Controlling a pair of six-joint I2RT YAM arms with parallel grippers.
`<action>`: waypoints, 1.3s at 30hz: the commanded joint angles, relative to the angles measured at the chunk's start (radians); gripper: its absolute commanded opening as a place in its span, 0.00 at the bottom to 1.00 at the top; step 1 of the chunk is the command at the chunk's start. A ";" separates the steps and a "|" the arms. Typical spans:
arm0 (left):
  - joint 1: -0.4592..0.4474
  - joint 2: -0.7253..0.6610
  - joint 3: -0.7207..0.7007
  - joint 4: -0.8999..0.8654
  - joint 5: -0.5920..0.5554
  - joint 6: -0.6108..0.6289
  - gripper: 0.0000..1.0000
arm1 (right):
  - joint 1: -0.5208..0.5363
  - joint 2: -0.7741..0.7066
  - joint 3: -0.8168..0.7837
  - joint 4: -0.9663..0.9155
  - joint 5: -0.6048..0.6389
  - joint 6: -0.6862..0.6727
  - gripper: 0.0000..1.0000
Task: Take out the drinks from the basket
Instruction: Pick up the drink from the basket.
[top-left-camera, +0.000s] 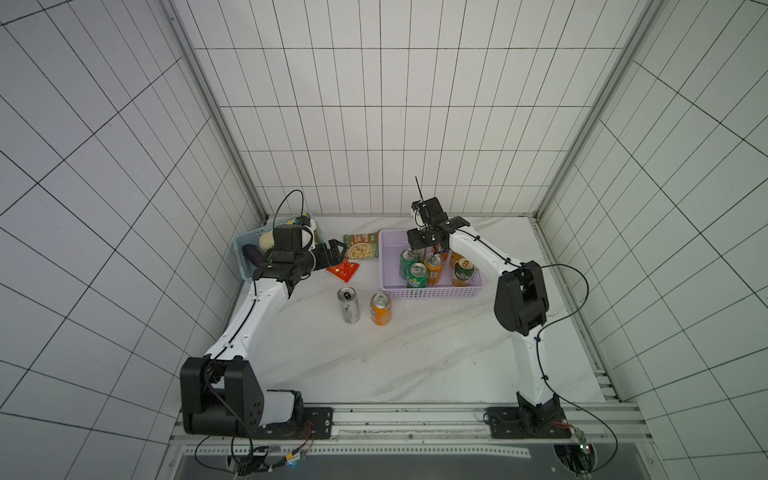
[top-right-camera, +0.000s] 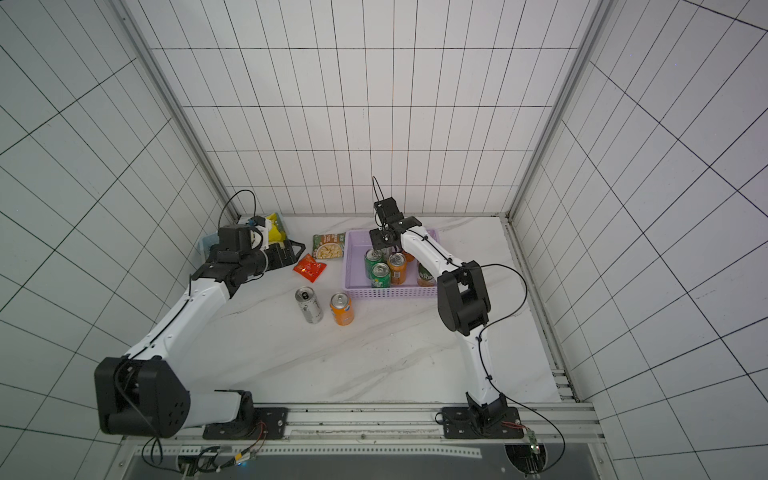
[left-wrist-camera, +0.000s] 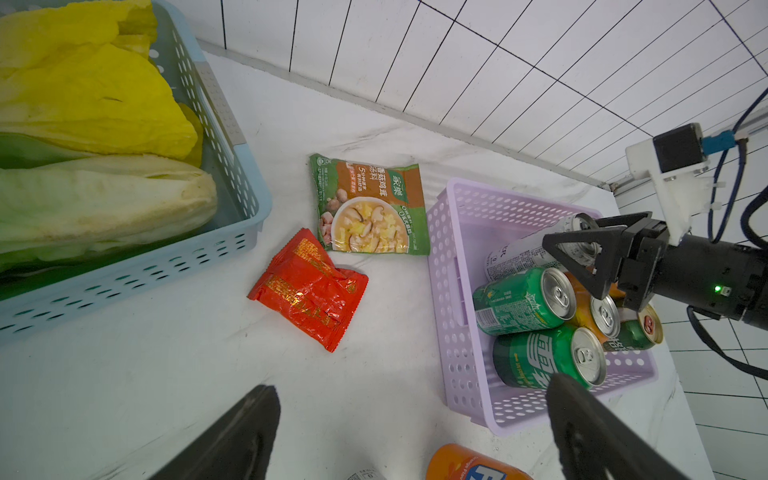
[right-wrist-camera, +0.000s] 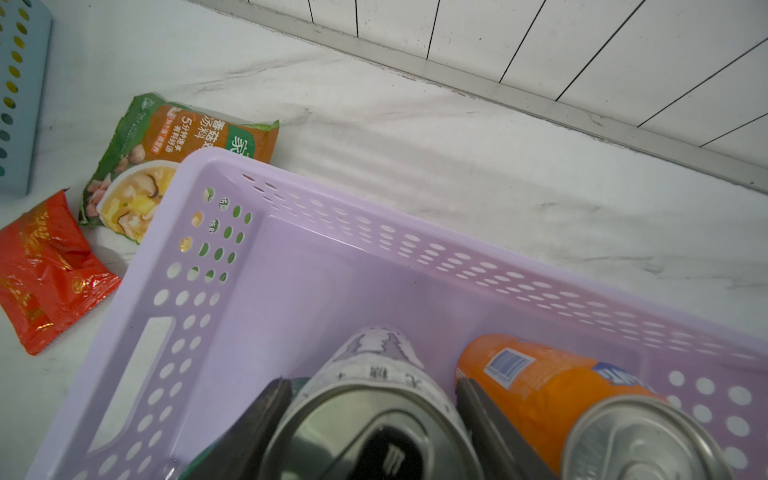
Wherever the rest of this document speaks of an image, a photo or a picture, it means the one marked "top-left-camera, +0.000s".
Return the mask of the silver white drink can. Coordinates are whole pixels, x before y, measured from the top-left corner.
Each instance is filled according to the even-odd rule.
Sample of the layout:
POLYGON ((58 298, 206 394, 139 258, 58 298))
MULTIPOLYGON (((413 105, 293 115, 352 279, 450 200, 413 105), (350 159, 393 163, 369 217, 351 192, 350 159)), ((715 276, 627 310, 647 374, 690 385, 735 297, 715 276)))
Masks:
POLYGON ((342 318, 345 323, 354 324, 360 319, 360 307, 357 292, 354 288, 345 286, 337 292, 342 318))

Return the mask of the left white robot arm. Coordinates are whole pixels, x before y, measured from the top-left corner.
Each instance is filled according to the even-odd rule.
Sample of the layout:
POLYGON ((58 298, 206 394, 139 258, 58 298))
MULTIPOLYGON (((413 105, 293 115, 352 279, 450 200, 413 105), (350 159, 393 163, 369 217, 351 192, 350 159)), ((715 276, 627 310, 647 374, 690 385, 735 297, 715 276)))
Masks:
POLYGON ((278 225, 268 248, 246 244, 245 259, 254 266, 245 303, 208 351, 189 357, 180 370, 182 423, 186 433, 239 437, 301 436, 306 418, 301 393, 265 390, 251 365, 267 322, 287 304, 295 287, 318 270, 340 265, 346 245, 315 240, 314 228, 278 225))

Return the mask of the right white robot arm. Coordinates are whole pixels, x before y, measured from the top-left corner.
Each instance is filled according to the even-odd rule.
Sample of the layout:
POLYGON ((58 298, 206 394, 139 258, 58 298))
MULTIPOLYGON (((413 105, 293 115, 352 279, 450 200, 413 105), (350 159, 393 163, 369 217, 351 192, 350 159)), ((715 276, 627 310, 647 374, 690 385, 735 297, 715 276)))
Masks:
POLYGON ((542 267, 522 262, 497 249, 460 216, 449 217, 435 197, 412 203, 420 218, 407 232, 415 249, 449 246, 482 274, 496 282, 493 312, 498 323, 513 334, 513 353, 518 371, 516 404, 490 407, 483 421, 494 438, 567 439, 572 430, 564 425, 560 396, 547 385, 543 372, 540 333, 547 322, 549 299, 542 267))

